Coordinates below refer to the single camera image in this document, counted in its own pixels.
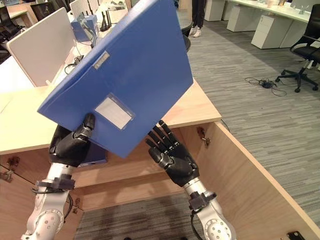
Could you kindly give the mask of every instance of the white sneaker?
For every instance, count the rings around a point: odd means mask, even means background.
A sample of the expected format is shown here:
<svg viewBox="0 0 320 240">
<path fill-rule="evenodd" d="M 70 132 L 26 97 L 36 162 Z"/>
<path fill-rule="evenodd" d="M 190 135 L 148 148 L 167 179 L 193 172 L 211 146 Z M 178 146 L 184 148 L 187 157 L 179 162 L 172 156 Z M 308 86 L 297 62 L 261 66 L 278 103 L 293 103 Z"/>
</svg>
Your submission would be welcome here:
<svg viewBox="0 0 320 240">
<path fill-rule="evenodd" d="M 189 32 L 189 35 L 195 34 L 195 33 L 197 32 L 197 29 L 198 29 L 197 26 L 192 27 L 191 30 L 190 30 L 190 32 Z"/>
<path fill-rule="evenodd" d="M 194 38 L 198 38 L 201 36 L 201 29 L 198 29 L 196 33 L 193 35 Z"/>
</svg>

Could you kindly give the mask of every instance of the silver robotic arm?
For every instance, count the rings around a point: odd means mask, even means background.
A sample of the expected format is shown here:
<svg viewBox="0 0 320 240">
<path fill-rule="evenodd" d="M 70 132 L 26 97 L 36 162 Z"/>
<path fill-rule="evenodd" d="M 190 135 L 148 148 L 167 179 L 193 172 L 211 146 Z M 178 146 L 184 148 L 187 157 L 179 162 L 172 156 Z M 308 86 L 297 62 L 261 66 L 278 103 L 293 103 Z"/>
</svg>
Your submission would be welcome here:
<svg viewBox="0 0 320 240">
<path fill-rule="evenodd" d="M 95 127 L 95 116 L 87 114 L 83 123 L 71 132 L 58 125 L 53 135 L 49 155 L 52 161 L 46 179 L 37 181 L 34 210 L 21 240 L 53 240 L 70 213 L 73 201 L 69 191 L 75 186 L 71 179 L 73 170 L 86 158 L 89 137 Z M 64 206 L 69 199 L 69 209 Z"/>
<path fill-rule="evenodd" d="M 206 240 L 236 240 L 235 229 L 223 216 L 217 195 L 207 191 L 200 181 L 198 166 L 189 151 L 162 120 L 159 125 L 162 129 L 155 126 L 148 134 L 153 141 L 146 139 L 149 154 L 188 195 L 191 226 L 196 237 L 202 240 L 193 225 L 195 215 L 202 223 Z"/>
</svg>

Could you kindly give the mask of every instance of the cabinet hinge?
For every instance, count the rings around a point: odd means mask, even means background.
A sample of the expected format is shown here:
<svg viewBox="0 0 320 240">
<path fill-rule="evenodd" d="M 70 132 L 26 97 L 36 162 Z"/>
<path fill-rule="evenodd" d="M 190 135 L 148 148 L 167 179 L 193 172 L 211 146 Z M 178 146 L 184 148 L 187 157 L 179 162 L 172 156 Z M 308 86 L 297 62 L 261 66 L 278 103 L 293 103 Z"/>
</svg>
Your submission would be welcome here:
<svg viewBox="0 0 320 240">
<path fill-rule="evenodd" d="M 205 147 L 207 148 L 211 142 L 210 138 L 206 137 L 205 130 L 203 127 L 197 127 L 196 131 L 200 137 L 200 140 L 204 142 Z"/>
<path fill-rule="evenodd" d="M 75 208 L 72 210 L 72 213 L 77 214 L 78 212 L 78 208 L 80 207 L 80 198 L 77 197 L 75 199 L 75 204 L 74 204 Z"/>
<path fill-rule="evenodd" d="M 5 180 L 8 183 L 11 183 L 12 174 L 15 172 L 16 167 L 18 167 L 20 162 L 20 158 L 17 156 L 13 156 L 6 161 L 6 165 L 8 166 L 8 171 L 0 172 L 0 179 Z"/>
<path fill-rule="evenodd" d="M 305 238 L 298 231 L 289 232 L 287 237 L 290 240 L 305 240 Z"/>
</svg>

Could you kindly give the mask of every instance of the blue binder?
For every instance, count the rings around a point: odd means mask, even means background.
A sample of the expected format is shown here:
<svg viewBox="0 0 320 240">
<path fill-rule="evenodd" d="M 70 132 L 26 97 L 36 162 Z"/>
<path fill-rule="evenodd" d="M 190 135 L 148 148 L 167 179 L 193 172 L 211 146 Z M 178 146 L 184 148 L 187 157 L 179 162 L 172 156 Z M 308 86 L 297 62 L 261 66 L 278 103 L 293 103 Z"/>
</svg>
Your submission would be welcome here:
<svg viewBox="0 0 320 240">
<path fill-rule="evenodd" d="M 193 83 L 172 0 L 140 0 L 46 98 L 38 112 L 126 157 Z"/>
</svg>

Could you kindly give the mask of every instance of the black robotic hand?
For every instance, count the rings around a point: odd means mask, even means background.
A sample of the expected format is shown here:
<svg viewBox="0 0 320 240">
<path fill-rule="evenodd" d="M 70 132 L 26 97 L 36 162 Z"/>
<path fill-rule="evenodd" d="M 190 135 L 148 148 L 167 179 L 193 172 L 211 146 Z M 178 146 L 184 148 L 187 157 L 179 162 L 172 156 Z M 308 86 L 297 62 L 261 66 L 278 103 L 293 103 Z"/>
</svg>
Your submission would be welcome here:
<svg viewBox="0 0 320 240">
<path fill-rule="evenodd" d="M 82 124 L 73 132 L 58 125 L 49 147 L 51 161 L 78 167 L 88 154 L 91 144 L 89 138 L 95 128 L 95 121 L 95 116 L 88 113 Z"/>
<path fill-rule="evenodd" d="M 183 187 L 192 179 L 199 177 L 198 166 L 165 122 L 160 120 L 159 125 L 162 130 L 157 126 L 153 128 L 157 135 L 153 131 L 148 133 L 154 142 L 148 138 L 145 140 L 150 146 L 149 154 L 175 184 Z"/>
</svg>

